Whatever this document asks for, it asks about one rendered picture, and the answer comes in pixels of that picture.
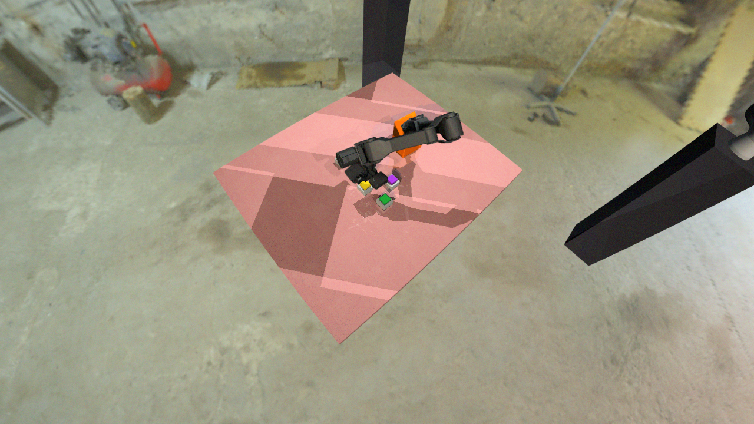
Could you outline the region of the yellow button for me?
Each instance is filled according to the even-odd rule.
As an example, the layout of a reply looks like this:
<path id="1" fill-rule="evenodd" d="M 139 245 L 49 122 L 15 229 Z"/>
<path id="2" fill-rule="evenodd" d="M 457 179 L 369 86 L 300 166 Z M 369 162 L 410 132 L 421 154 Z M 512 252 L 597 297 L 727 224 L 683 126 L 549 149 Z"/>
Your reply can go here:
<path id="1" fill-rule="evenodd" d="M 373 187 L 369 184 L 369 181 L 362 181 L 360 184 L 356 185 L 356 189 L 359 190 L 362 195 L 366 196 L 373 190 Z"/>

